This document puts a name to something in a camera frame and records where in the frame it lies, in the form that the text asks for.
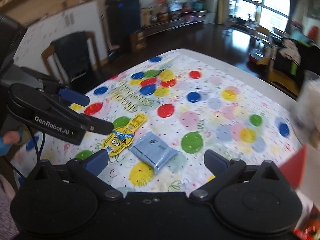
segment tablecloth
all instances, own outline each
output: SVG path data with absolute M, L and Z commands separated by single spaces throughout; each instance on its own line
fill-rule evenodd
M 204 165 L 207 149 L 247 164 L 268 159 L 280 165 L 300 147 L 287 110 L 215 66 L 175 50 L 105 81 L 87 96 L 88 107 L 73 104 L 71 108 L 113 122 L 115 128 L 143 112 L 148 119 L 135 132 L 134 140 L 152 131 L 179 151 L 156 175 L 127 148 L 110 156 L 98 177 L 124 194 L 190 194 L 214 178 Z M 52 164 L 86 158 L 100 150 L 105 139 L 87 132 L 81 145 L 75 146 L 47 135 L 41 158 Z M 40 147 L 41 133 L 36 140 Z M 30 173 L 36 164 L 33 141 L 21 147 L 12 164 L 25 176 Z

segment yellow candy wrapper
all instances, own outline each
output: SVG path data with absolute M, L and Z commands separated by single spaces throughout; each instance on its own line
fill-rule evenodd
M 108 151 L 109 156 L 119 154 L 133 141 L 133 133 L 147 120 L 147 117 L 139 113 L 133 117 L 126 127 L 118 127 L 104 140 L 102 148 Z

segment blue foil packet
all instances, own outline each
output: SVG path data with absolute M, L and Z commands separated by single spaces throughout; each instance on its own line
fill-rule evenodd
M 153 132 L 148 132 L 135 141 L 129 150 L 140 160 L 154 168 L 155 174 L 179 151 L 169 147 Z

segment barcode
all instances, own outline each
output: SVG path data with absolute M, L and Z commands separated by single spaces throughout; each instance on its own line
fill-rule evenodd
M 108 145 L 106 147 L 106 150 L 107 150 L 108 153 L 110 153 L 110 152 L 112 152 L 113 148 L 110 145 Z

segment red dot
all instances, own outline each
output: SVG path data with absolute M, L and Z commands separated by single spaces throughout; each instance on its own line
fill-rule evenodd
M 109 80 L 117 78 L 118 75 L 115 75 L 115 76 L 113 76 L 112 78 L 109 78 Z
M 170 117 L 174 112 L 174 106 L 171 104 L 159 106 L 157 112 L 162 118 Z
M 149 79 L 146 79 L 146 80 L 142 81 L 142 82 L 140 83 L 140 85 L 141 85 L 142 87 L 144 87 L 144 86 L 148 86 L 148 85 L 153 85 L 153 84 L 155 84 L 156 82 L 157 82 L 157 78 L 149 78 Z
M 191 77 L 191 78 L 193 78 L 193 79 L 198 79 L 198 78 L 201 78 L 201 73 L 200 73 L 200 71 L 196 71 L 196 70 L 194 70 L 194 71 L 191 71 L 190 73 L 189 73 L 189 76 Z
M 85 109 L 84 113 L 85 113 L 86 115 L 93 115 L 93 114 L 99 112 L 101 108 L 102 108 L 102 103 L 94 103 L 94 104 L 92 104 L 92 105 L 89 105 L 89 106 Z
M 161 84 L 163 87 L 165 87 L 165 88 L 170 88 L 170 87 L 173 87 L 176 83 L 177 83 L 176 80 L 175 80 L 175 79 L 172 79 L 172 80 L 169 80 L 169 81 L 167 81 L 167 82 L 161 81 L 160 84 Z

